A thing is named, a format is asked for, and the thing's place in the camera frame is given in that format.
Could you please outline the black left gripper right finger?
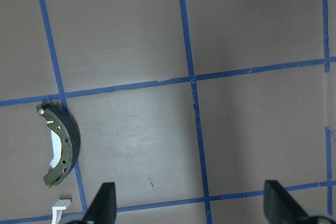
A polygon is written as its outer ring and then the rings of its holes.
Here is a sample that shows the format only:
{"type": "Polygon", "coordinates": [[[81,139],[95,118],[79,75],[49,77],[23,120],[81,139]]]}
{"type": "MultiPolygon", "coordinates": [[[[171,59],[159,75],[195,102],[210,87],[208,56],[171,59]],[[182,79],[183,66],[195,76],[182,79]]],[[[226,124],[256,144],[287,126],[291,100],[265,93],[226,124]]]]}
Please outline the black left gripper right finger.
{"type": "Polygon", "coordinates": [[[277,180],[264,182],[264,215],[271,224],[309,223],[309,215],[277,180]]]}

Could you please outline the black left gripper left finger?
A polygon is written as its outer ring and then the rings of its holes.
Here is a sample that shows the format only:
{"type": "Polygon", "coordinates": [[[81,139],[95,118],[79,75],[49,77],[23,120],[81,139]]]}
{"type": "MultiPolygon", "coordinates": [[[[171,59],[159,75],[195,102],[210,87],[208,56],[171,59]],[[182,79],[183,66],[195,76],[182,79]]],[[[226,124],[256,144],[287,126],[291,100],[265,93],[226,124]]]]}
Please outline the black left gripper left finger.
{"type": "Polygon", "coordinates": [[[115,183],[103,183],[82,218],[83,223],[114,224],[117,217],[115,183]]]}

